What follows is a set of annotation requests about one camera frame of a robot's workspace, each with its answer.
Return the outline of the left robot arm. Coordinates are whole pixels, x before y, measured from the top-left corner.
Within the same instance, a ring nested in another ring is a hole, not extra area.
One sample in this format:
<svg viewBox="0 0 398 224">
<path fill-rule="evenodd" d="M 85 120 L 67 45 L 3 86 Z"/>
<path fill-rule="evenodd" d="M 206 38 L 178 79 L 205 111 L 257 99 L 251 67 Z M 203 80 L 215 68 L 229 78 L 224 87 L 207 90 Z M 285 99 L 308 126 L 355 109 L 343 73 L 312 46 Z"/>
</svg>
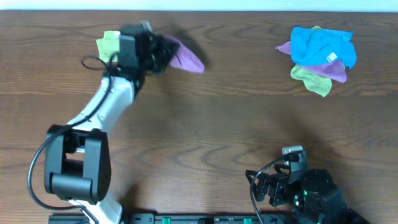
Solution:
<svg viewBox="0 0 398 224">
<path fill-rule="evenodd" d="M 39 148 L 45 154 L 44 188 L 70 202 L 89 223 L 120 223 L 122 205 L 109 192 L 111 161 L 108 134 L 141 90 L 147 73 L 166 69 L 181 45 L 151 31 L 121 34 L 119 48 L 109 59 L 95 55 L 103 73 L 94 97 L 66 125 L 52 125 Z"/>
</svg>

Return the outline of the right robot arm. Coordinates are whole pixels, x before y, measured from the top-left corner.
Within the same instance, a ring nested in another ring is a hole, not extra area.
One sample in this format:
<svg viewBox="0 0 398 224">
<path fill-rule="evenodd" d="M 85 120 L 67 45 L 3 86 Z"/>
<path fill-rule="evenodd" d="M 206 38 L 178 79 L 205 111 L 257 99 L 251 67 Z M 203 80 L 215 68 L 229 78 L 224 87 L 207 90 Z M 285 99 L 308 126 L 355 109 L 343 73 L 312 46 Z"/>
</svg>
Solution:
<svg viewBox="0 0 398 224">
<path fill-rule="evenodd" d="M 275 174 L 260 174 L 247 170 L 245 176 L 253 185 L 255 201 L 269 196 L 273 207 L 289 204 L 302 221 L 309 223 L 369 224 L 359 213 L 348 208 L 340 188 L 326 169 L 281 171 L 286 166 L 277 165 Z"/>
</svg>

